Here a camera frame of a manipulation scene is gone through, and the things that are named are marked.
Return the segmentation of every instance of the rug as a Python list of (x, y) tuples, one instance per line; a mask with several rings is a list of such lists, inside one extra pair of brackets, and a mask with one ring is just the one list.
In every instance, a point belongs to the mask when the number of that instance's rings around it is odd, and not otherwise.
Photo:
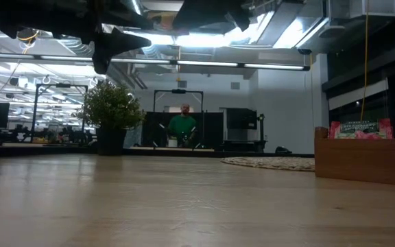
[(290, 171), (315, 171), (314, 158), (295, 157), (233, 157), (223, 158), (221, 162), (231, 165), (242, 165), (248, 167), (282, 169)]

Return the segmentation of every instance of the wooden box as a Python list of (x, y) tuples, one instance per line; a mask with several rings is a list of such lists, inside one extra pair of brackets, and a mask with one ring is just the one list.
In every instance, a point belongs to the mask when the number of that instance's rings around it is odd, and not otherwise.
[(328, 139), (326, 128), (316, 128), (315, 174), (395, 185), (395, 139)]

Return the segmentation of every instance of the wooden floor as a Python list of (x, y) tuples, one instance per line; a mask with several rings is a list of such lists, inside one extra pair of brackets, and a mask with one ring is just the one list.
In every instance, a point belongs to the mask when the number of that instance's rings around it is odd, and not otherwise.
[(211, 158), (0, 159), (0, 246), (395, 246), (395, 186)]

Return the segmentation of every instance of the air vent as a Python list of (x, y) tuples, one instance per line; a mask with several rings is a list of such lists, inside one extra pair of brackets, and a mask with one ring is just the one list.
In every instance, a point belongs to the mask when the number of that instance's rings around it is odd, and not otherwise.
[(240, 82), (231, 82), (232, 90), (240, 90)]
[(179, 89), (186, 89), (187, 88), (187, 81), (178, 81), (178, 88)]

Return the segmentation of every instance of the black planter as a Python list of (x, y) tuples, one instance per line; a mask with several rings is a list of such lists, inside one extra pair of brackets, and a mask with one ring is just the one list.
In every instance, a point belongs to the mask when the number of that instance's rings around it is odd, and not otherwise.
[(123, 153), (126, 130), (98, 128), (96, 133), (99, 155), (115, 156)]

